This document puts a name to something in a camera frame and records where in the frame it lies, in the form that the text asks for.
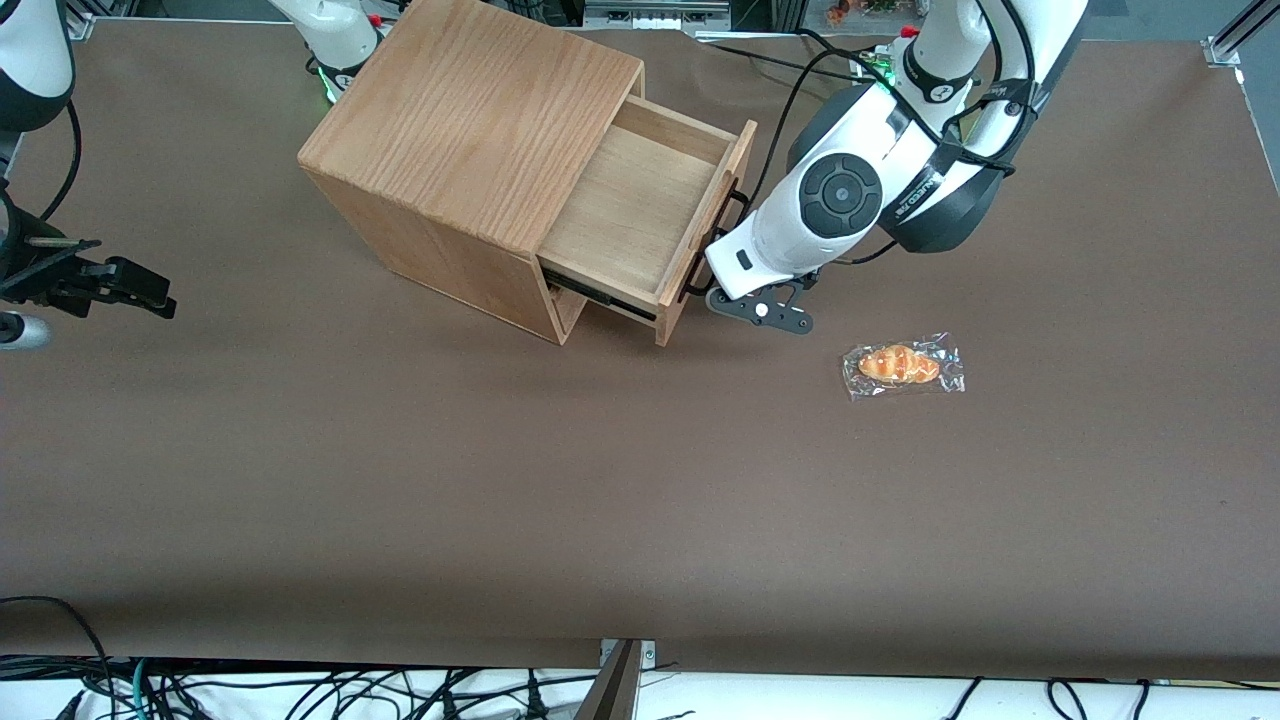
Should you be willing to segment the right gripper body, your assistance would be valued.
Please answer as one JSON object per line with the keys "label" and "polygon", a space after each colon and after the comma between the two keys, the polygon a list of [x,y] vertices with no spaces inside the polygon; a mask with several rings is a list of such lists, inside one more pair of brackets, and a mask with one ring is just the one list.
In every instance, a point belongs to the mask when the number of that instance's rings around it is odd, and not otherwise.
{"label": "right gripper body", "polygon": [[35,304],[63,313],[90,313],[93,291],[82,273],[90,264],[78,256],[83,249],[38,252],[24,269],[1,283],[1,297],[10,304]]}

